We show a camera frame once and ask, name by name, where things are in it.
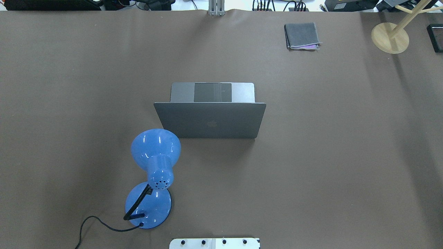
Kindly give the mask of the grey laptop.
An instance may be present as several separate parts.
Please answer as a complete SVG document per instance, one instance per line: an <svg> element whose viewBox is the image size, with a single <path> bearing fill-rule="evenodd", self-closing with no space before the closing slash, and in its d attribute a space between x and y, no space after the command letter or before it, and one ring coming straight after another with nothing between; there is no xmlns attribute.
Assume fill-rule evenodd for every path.
<svg viewBox="0 0 443 249"><path fill-rule="evenodd" d="M170 100L154 103L164 129L194 139L255 139L266 107L251 82L174 82Z"/></svg>

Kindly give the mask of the blue desk lamp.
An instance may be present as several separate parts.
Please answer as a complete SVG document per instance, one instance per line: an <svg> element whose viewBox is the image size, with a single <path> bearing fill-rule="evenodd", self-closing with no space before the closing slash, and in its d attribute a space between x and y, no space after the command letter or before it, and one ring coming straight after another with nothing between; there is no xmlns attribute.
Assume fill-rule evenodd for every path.
<svg viewBox="0 0 443 249"><path fill-rule="evenodd" d="M165 129L147 130L133 140L133 159L146 172L147 180L128 194L124 220L145 230L166 221L172 209L168 188L174 181L173 167L180 152L178 137Z"/></svg>

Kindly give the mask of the folded grey cloth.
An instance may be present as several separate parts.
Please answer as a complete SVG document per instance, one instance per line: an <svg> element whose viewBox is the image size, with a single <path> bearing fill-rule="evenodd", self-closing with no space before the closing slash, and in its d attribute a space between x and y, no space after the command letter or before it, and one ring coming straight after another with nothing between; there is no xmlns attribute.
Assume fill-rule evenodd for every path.
<svg viewBox="0 0 443 249"><path fill-rule="evenodd" d="M285 24L284 31L287 49L320 49L321 41L318 38L315 22Z"/></svg>

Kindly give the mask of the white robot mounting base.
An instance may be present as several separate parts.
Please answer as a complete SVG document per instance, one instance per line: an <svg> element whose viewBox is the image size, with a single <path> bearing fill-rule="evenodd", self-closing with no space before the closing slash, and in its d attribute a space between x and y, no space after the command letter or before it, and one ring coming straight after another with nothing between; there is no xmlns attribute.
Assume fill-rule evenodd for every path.
<svg viewBox="0 0 443 249"><path fill-rule="evenodd" d="M259 238L177 238L170 249L260 249Z"/></svg>

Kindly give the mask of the wooden mug tree stand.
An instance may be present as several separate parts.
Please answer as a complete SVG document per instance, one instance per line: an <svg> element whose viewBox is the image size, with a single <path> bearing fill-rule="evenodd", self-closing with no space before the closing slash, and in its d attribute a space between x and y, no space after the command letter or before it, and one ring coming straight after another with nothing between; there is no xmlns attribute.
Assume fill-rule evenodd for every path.
<svg viewBox="0 0 443 249"><path fill-rule="evenodd" d="M421 0L412 10L396 5L396 9L407 13L407 15L399 24L384 22L373 27L371 31L373 44L381 51L392 55L404 52L409 45L409 36L405 27L420 13L443 9L443 6L425 8L430 2L430 0Z"/></svg>

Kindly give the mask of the black tray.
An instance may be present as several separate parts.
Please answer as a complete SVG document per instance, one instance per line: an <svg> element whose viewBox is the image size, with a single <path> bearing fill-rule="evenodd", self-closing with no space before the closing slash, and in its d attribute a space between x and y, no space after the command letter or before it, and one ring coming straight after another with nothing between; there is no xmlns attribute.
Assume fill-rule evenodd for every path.
<svg viewBox="0 0 443 249"><path fill-rule="evenodd" d="M443 24L429 24L426 27L434 52L443 52Z"/></svg>

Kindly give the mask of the aluminium frame post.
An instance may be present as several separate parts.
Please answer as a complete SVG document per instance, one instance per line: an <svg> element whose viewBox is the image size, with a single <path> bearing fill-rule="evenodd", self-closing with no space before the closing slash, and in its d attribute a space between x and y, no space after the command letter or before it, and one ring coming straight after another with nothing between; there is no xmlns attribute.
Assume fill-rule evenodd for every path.
<svg viewBox="0 0 443 249"><path fill-rule="evenodd" d="M225 1L224 0L209 0L208 1L208 15L209 16L224 16Z"/></svg>

